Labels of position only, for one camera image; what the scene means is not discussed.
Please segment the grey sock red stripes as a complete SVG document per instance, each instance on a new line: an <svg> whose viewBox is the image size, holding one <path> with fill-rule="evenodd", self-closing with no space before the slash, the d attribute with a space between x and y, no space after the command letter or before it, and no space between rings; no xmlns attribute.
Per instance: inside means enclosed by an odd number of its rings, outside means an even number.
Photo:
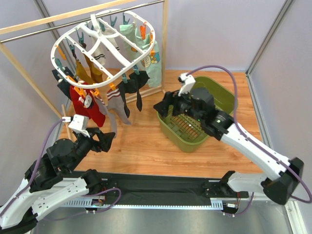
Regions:
<svg viewBox="0 0 312 234"><path fill-rule="evenodd" d="M125 113L124 101L121 97L121 93L118 88L116 88L115 90L112 89L108 90L107 100L108 100L107 105L108 110L113 110L124 124L131 125L131 122Z"/></svg>

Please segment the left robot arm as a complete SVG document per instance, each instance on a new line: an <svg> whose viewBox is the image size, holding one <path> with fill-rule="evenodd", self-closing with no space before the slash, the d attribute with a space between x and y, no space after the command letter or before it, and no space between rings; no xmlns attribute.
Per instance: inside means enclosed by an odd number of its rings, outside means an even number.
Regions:
<svg viewBox="0 0 312 234"><path fill-rule="evenodd" d="M66 202L106 192L95 169L87 170L61 189L51 189L71 174L90 151L108 152L115 135L115 132L103 133L99 128L87 128L86 134L76 134L75 142L63 138L47 148L25 172L12 198L1 206L0 232L25 234Z"/></svg>

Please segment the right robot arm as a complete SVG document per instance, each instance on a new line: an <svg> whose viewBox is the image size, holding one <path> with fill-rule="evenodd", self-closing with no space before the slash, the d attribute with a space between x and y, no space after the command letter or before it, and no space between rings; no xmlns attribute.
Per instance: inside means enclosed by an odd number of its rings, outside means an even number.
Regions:
<svg viewBox="0 0 312 234"><path fill-rule="evenodd" d="M209 136L240 151L262 170L260 174L228 172L227 185L235 192L263 193L273 202L284 205L291 198L303 174L304 162L289 159L249 134L234 118L216 108L214 97L206 88L195 88L190 93L166 92L154 109L166 117L184 114L199 122Z"/></svg>

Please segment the olive green plastic basket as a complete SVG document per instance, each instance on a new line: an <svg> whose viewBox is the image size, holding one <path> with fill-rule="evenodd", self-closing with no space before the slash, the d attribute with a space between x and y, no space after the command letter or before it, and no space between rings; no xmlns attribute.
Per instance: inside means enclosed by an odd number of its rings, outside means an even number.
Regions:
<svg viewBox="0 0 312 234"><path fill-rule="evenodd" d="M234 112L234 94L210 77L195 78L194 88L205 87L214 97L216 108L231 115ZM184 114L172 116L173 106L170 105L168 115L157 114L162 133L181 151L191 153L197 150L209 136L204 133L200 123Z"/></svg>

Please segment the red panda sock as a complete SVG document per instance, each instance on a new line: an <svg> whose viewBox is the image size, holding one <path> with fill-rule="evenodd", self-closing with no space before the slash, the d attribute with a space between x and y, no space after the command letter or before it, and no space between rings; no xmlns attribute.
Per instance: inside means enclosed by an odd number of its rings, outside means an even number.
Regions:
<svg viewBox="0 0 312 234"><path fill-rule="evenodd" d="M74 106L76 114L86 116L92 119L93 114L96 111L95 101L90 90L83 90L84 95L80 95L76 90L75 86L70 86L70 96Z"/></svg>

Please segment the mint green cartoon sock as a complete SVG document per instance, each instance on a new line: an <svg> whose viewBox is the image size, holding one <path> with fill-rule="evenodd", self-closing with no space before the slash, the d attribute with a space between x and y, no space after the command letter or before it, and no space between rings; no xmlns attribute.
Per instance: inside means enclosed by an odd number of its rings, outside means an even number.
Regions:
<svg viewBox="0 0 312 234"><path fill-rule="evenodd" d="M159 86L162 78L161 58L157 41L154 44L154 52L155 54L153 56L149 54L141 61L141 64L149 77L147 83L150 88Z"/></svg>

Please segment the navy blue sock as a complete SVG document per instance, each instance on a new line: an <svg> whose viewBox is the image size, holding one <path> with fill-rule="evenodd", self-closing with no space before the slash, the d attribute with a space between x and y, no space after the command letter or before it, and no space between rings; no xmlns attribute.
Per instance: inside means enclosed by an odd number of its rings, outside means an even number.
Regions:
<svg viewBox="0 0 312 234"><path fill-rule="evenodd" d="M54 78L57 80L57 87L70 99L70 84L68 82L66 82L63 78L61 78L61 75L58 73L58 71L52 70L52 74L54 76Z"/></svg>

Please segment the mustard yellow sock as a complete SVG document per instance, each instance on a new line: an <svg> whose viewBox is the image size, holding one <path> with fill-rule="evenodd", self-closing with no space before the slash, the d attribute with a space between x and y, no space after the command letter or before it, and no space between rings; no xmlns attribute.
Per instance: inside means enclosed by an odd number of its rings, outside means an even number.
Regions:
<svg viewBox="0 0 312 234"><path fill-rule="evenodd" d="M76 75L83 81L85 81L88 84L93 84L94 81L92 78L87 74L84 67L82 66L81 62L76 59Z"/></svg>
<svg viewBox="0 0 312 234"><path fill-rule="evenodd" d="M90 69L90 76L86 75L85 81L88 84L103 82L102 72L94 66L94 63L91 62L90 59L86 55L84 55L84 57Z"/></svg>

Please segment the white sock black stripes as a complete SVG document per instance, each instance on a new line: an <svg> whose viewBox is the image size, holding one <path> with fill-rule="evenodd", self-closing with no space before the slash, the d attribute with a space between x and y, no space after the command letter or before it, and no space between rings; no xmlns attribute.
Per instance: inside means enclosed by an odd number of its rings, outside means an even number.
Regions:
<svg viewBox="0 0 312 234"><path fill-rule="evenodd" d="M97 39L94 37L91 37L91 41L92 41L93 45L97 45L97 48L93 52L92 56L96 59L97 62L99 62L102 66L104 66L106 63L106 57L105 57L105 53L101 47L101 43L100 42L97 43Z"/></svg>

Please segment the metal hanging rod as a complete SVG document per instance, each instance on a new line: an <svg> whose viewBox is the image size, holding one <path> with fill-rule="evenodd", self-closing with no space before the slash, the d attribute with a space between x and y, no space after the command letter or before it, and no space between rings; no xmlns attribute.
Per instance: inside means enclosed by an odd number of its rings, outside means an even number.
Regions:
<svg viewBox="0 0 312 234"><path fill-rule="evenodd" d="M155 5L155 4L160 4L160 3L163 3L163 2L165 2L165 1L164 0L156 0L156 1L153 1L153 2L143 3L143 4L135 5L135 6L132 6L132 7L128 7L128 8L123 8L123 9L119 9L119 10L113 10L113 11L108 12L108 13L103 13L103 14L97 15L96 18L101 18L101 17L110 16L110 15L115 15L115 14L118 14L118 13L123 13L123 12L126 12L126 11L139 9L139 8L142 8L142 7L147 7L147 6L151 6L151 5ZM77 25L79 23L84 23L84 22L87 22L87 21L90 21L90 20L91 20L91 18L89 17L89 18L84 18L84 19L80 19L80 20L76 20L76 21L71 21L71 22L66 23L66 24L61 24L61 25L50 27L50 28L47 28L47 29L38 30L38 31L35 31L35 32L32 32L32 33L23 34L23 35L20 35L20 36L4 39L4 40L1 40L0 42L1 43L7 43L7 42L11 42L11 41L15 41L15 40L31 37L31 36L34 36L34 35L38 35L38 34L51 32L51 31L54 31L54 30L57 30L57 29L60 29L60 28L64 28L64 27L68 27L68 26L72 26L72 25Z"/></svg>

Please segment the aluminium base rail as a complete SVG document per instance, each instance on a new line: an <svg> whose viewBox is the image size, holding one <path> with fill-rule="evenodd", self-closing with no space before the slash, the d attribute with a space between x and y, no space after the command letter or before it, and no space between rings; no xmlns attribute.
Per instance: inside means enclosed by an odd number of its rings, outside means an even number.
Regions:
<svg viewBox="0 0 312 234"><path fill-rule="evenodd" d="M224 182L208 178L113 175L103 180L103 196L76 197L64 207L99 209L116 201L116 208L222 210L238 207L250 193L234 192Z"/></svg>

